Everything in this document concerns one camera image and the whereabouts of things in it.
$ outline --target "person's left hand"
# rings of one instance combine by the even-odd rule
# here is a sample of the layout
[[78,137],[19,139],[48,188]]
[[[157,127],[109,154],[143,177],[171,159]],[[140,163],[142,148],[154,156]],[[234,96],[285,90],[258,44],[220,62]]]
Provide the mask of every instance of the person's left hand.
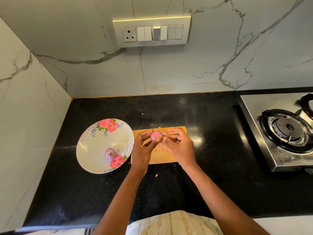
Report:
[[161,142],[161,138],[156,138],[154,141],[147,142],[143,145],[143,142],[150,138],[152,132],[153,131],[144,131],[137,134],[134,143],[131,169],[139,171],[142,173],[142,176],[147,173],[152,150]]

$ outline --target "kitchen counter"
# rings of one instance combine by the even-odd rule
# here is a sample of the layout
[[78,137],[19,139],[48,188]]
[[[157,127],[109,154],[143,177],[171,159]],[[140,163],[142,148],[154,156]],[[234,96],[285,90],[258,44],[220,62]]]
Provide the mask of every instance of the kitchen counter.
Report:
[[[80,135],[105,118],[121,119],[133,130],[186,126],[202,170],[250,217],[312,215],[313,176],[304,171],[272,173],[238,104],[241,94],[312,91],[74,99],[21,230],[94,227],[100,221],[131,168],[128,159],[113,174],[95,175],[78,164]],[[149,165],[130,222],[175,210],[213,217],[178,163]]]

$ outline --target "hand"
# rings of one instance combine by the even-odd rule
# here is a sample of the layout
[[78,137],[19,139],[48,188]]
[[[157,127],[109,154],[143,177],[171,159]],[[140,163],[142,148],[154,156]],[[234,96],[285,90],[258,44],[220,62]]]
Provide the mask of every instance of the hand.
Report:
[[150,141],[143,145],[143,142],[150,138],[152,132],[153,131],[144,131],[137,134],[134,143],[132,154],[133,163],[131,165],[131,169],[143,173],[142,176],[147,173],[152,150],[154,150],[157,144],[161,141],[161,138],[156,138],[153,142]]
[[163,135],[163,141],[173,151],[178,163],[186,170],[189,166],[197,165],[194,142],[182,128],[172,128],[169,132],[177,134]]

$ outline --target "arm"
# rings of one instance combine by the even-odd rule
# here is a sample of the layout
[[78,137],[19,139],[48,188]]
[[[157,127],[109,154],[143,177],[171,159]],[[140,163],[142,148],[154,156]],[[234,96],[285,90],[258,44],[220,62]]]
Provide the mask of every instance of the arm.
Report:
[[177,134],[164,135],[175,158],[190,176],[211,210],[224,235],[268,235],[201,170],[195,159],[194,142],[181,128],[168,130]]
[[137,135],[131,169],[92,235],[125,234],[139,184],[147,173],[151,152],[160,142],[160,138],[156,138],[155,141],[143,145],[151,133],[152,131],[145,131]]

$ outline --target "light switch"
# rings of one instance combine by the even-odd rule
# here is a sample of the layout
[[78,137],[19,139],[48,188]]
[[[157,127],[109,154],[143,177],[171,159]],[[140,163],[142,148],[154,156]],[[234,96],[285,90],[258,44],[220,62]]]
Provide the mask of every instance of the light switch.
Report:
[[161,26],[154,26],[153,27],[153,40],[160,40],[161,39]]
[[176,25],[170,25],[168,28],[168,39],[175,39]]
[[151,41],[152,40],[152,33],[151,33],[151,27],[145,27],[145,37],[146,41]]
[[175,39],[181,39],[182,38],[182,28],[183,28],[183,25],[177,25],[176,26]]
[[138,27],[137,28],[137,40],[138,41],[146,41],[145,28],[144,27]]
[[161,26],[161,40],[167,39],[167,26]]

